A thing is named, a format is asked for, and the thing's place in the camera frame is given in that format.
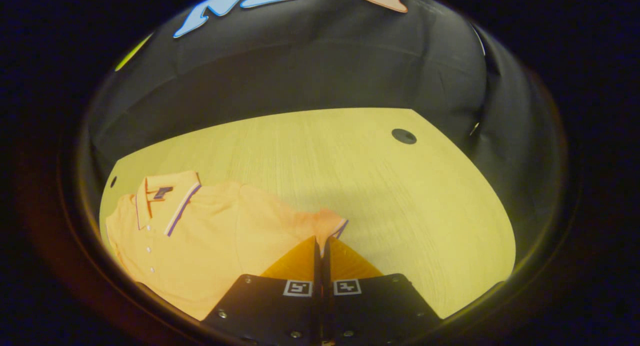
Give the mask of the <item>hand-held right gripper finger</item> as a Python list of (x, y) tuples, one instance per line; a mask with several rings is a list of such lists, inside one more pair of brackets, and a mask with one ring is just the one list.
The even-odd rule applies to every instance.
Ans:
[(384, 274), (336, 237), (322, 258), (324, 336), (333, 346), (412, 346), (441, 319), (402, 273)]
[(201, 325), (235, 346), (319, 341), (320, 249), (309, 237), (260, 275), (240, 275)]

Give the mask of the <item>orange T-shirt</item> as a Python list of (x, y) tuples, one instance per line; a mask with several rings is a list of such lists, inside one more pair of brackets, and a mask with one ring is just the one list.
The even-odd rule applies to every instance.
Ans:
[(302, 244), (323, 248), (347, 224), (251, 185), (202, 185), (195, 171), (145, 177), (105, 220), (128, 276), (199, 321), (241, 275), (262, 275)]

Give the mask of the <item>black backdrop cloth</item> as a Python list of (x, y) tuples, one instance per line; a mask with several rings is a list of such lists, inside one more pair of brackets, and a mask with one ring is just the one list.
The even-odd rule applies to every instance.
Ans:
[(516, 259), (570, 223), (567, 136), (544, 83), (485, 28), (437, 0), (406, 14), (365, 0), (202, 0), (148, 31), (91, 99), (80, 151), (98, 208), (118, 159), (204, 127), (337, 107), (408, 108), (487, 178)]

